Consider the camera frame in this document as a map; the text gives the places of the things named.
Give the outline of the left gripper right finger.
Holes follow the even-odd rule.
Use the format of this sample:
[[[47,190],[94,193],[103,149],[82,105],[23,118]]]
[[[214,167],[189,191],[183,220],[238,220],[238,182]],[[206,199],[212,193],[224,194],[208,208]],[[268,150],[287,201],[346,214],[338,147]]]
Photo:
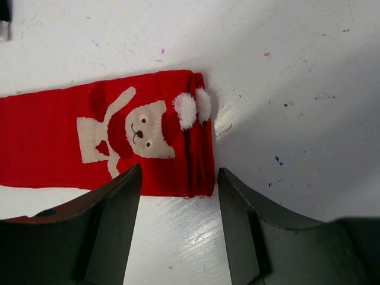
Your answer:
[[[379,218],[315,220],[226,168],[219,169],[217,184],[233,284],[379,283]]]

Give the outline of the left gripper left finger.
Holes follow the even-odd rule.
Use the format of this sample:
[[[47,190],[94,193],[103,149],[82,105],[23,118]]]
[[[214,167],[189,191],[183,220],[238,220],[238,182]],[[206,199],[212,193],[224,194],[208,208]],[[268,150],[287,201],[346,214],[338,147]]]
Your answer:
[[[33,217],[2,220],[1,283],[122,284],[142,179],[135,165]]]

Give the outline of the red Christmas sock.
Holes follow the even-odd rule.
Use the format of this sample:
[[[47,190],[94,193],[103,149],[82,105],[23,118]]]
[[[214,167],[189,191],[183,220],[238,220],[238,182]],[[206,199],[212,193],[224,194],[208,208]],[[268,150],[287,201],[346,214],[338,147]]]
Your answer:
[[[1,99],[1,184],[94,190],[142,168],[146,196],[211,196],[211,98],[190,70]]]

